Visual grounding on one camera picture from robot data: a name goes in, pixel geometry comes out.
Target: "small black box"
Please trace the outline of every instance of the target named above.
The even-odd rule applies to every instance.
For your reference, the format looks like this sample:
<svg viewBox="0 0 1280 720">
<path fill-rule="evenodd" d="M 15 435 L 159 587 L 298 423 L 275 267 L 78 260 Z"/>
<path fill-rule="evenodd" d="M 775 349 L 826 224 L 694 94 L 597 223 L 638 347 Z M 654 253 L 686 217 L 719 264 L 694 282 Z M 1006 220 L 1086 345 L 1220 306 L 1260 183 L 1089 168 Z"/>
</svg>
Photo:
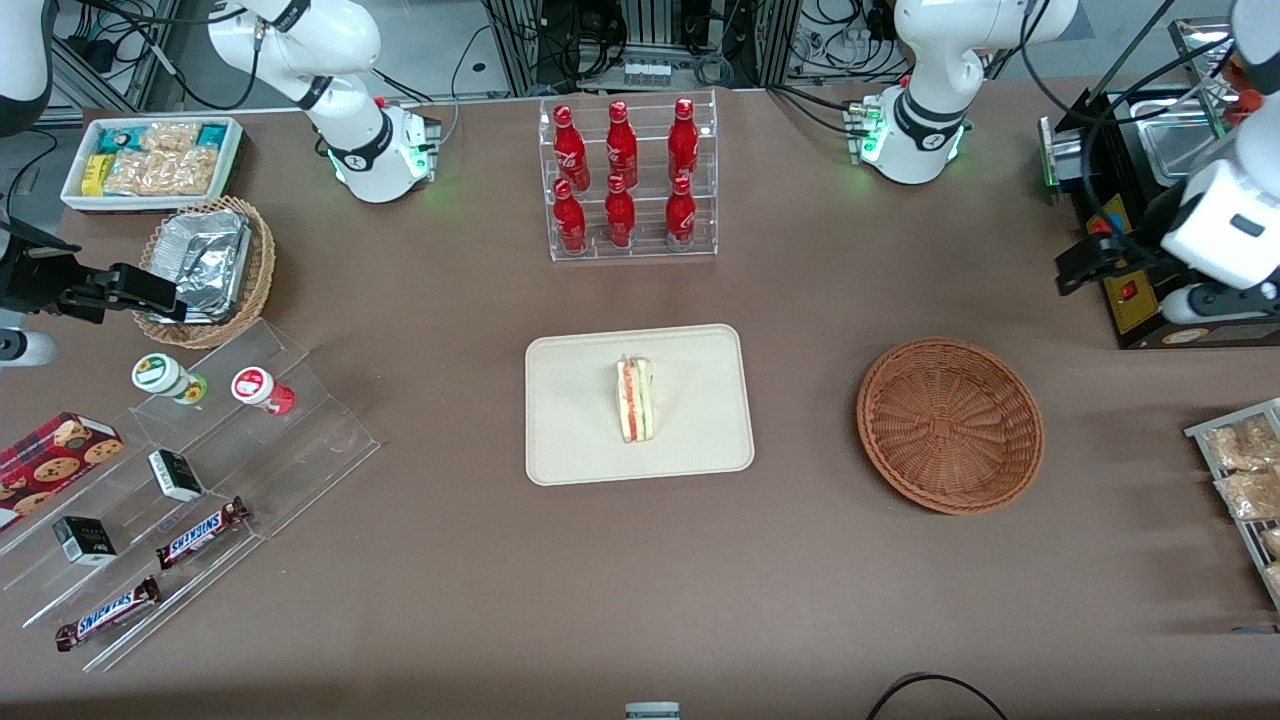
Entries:
<svg viewBox="0 0 1280 720">
<path fill-rule="evenodd" d="M 179 502 L 195 502 L 205 492 L 191 464 L 182 455 L 161 447 L 148 455 L 147 461 L 151 462 L 151 474 L 160 483 L 160 492 L 166 496 Z"/>
<path fill-rule="evenodd" d="M 67 560 L 78 565 L 105 565 L 115 557 L 106 528 L 93 518 L 65 515 L 54 523 L 54 536 L 63 546 Z"/>
</svg>

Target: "table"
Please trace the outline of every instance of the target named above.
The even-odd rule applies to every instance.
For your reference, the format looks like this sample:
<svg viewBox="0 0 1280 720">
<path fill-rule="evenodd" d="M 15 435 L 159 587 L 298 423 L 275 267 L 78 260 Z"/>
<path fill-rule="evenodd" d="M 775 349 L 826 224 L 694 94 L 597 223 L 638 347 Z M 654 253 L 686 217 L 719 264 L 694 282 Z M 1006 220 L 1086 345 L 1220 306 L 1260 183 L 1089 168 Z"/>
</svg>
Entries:
<svg viewBox="0 0 1280 720">
<path fill-rule="evenodd" d="M 334 182 L 301 113 L 242 115 L 237 192 L 279 245 L 266 316 L 385 445 L 108 674 L 0 610 L 6 720 L 599 720 L 667 698 L 847 719 L 919 670 L 1012 717 L 1274 717 L 1280 641 L 1226 633 L 1266 596 L 1180 430 L 1275 396 L 1276 351 L 1121 352 L 1093 292 L 1056 295 L 1075 223 L 1041 187 L 1029 83 L 989 83 L 923 187 L 850 167 L 763 92 L 719 102 L 721 255 L 622 268 L 548 260 L 536 102 L 466 106 L 439 181 L 385 206 Z M 60 232 L 106 263 L 155 223 L 68 211 Z M 529 482 L 529 342 L 716 322 L 742 338 L 751 468 Z M 159 347 L 132 318 L 31 327 L 61 357 L 0 374 L 0 442 L 141 400 L 125 369 Z M 1006 510 L 915 507 L 855 439 L 863 372 L 929 334 L 995 351 L 1039 402 L 1044 465 Z M 946 687 L 882 717 L 906 710 L 983 716 Z"/>
</svg>

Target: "stainless steel tray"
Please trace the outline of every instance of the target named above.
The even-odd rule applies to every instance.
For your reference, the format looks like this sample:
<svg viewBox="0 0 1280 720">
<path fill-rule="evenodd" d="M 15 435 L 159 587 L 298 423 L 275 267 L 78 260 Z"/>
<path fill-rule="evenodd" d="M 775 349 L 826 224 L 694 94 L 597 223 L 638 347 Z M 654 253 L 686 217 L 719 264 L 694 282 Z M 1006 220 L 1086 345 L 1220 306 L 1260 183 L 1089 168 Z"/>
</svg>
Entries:
<svg viewBox="0 0 1280 720">
<path fill-rule="evenodd" d="M 1169 108 L 1176 97 L 1158 97 L 1134 102 L 1133 115 L 1144 115 Z M 1167 113 L 1138 120 L 1138 140 L 1147 152 L 1156 182 L 1172 187 L 1190 174 L 1199 156 L 1217 140 L 1217 133 L 1198 100 L 1185 100 Z"/>
</svg>

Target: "coca-cola bottle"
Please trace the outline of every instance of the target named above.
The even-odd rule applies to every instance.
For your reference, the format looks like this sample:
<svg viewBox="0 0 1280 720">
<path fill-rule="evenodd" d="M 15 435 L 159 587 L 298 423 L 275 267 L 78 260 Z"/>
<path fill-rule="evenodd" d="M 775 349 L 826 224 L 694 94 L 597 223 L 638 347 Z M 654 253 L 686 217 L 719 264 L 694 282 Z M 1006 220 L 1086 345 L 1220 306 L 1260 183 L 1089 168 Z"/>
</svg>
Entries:
<svg viewBox="0 0 1280 720">
<path fill-rule="evenodd" d="M 627 104 L 609 102 L 609 135 L 604 138 L 609 151 L 609 172 L 621 173 L 627 187 L 640 182 L 640 158 L 636 149 L 636 131 L 627 120 Z"/>
<path fill-rule="evenodd" d="M 568 105 L 557 105 L 552 117 L 556 119 L 556 164 L 561 176 L 573 183 L 573 190 L 584 192 L 591 187 L 591 172 L 586 169 L 582 133 L 573 127 L 573 111 Z"/>
<path fill-rule="evenodd" d="M 698 169 L 698 126 L 694 124 L 694 101 L 689 97 L 676 100 L 676 122 L 667 136 L 667 152 L 671 156 L 668 174 L 672 182 L 681 173 L 694 176 Z"/>
<path fill-rule="evenodd" d="M 552 214 L 556 215 L 556 229 L 564 252 L 581 255 L 586 252 L 586 215 L 582 214 L 582 205 L 573 197 L 573 187 L 567 179 L 556 178 L 552 188 L 556 191 Z"/>
<path fill-rule="evenodd" d="M 604 200 L 604 214 L 609 219 L 609 242 L 620 250 L 631 247 L 636 229 L 636 204 L 627 192 L 622 173 L 609 176 L 609 197 Z"/>
<path fill-rule="evenodd" d="M 678 174 L 667 199 L 667 247 L 684 252 L 694 243 L 694 213 L 698 205 L 689 195 L 689 176 Z"/>
</svg>

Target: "empty wicker basket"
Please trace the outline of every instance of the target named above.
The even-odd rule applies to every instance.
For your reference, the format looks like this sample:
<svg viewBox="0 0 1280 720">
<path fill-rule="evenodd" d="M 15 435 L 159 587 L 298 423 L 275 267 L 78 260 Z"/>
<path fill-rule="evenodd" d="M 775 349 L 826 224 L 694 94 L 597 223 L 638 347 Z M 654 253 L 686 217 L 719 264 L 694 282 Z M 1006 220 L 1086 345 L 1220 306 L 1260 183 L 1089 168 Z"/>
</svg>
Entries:
<svg viewBox="0 0 1280 720">
<path fill-rule="evenodd" d="M 244 260 L 244 279 L 241 282 L 238 310 L 236 315 L 220 325 L 166 325 L 150 323 L 142 319 L 138 313 L 133 314 L 134 320 L 154 341 L 168 345 L 178 345 L 188 350 L 206 350 L 232 340 L 253 324 L 253 320 L 262 314 L 266 305 L 266 296 L 271 290 L 271 273 L 275 270 L 275 241 L 271 237 L 271 228 L 266 227 L 262 215 L 257 210 L 238 197 L 219 197 L 183 208 L 177 214 L 183 213 L 211 213 L 214 210 L 236 210 L 243 214 L 253 224 L 253 236 L 250 240 L 250 255 Z M 151 263 L 151 252 L 156 247 L 156 238 L 160 236 L 157 227 L 151 233 L 151 242 L 142 251 L 142 266 Z"/>
<path fill-rule="evenodd" d="M 872 365 L 858 434 L 891 486 L 951 515 L 1009 505 L 1044 454 L 1027 386 L 991 352 L 943 337 L 900 345 Z"/>
</svg>

